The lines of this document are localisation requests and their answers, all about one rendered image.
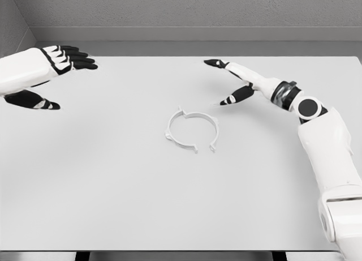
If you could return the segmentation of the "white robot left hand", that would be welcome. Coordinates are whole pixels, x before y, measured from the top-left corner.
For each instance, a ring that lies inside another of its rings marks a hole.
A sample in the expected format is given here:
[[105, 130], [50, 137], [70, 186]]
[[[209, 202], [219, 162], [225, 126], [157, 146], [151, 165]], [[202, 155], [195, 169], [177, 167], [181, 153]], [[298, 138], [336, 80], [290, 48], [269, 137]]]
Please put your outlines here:
[[79, 48], [53, 45], [27, 50], [0, 58], [0, 97], [5, 102], [28, 109], [59, 110], [56, 102], [29, 88], [45, 84], [72, 70], [96, 70], [96, 61]]

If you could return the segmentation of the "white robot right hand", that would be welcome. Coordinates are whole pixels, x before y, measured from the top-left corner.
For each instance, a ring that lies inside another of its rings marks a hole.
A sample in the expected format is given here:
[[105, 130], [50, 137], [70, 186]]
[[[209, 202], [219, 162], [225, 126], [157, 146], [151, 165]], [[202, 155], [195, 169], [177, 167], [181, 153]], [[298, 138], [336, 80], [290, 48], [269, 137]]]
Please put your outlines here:
[[260, 91], [262, 94], [270, 100], [273, 94], [273, 90], [268, 86], [267, 78], [259, 75], [255, 71], [248, 69], [238, 63], [226, 62], [221, 59], [207, 59], [204, 63], [216, 67], [219, 69], [225, 69], [232, 73], [234, 76], [245, 82], [245, 85], [226, 99], [219, 102], [217, 105], [230, 105], [239, 103], [249, 97], [251, 97], [255, 91]]

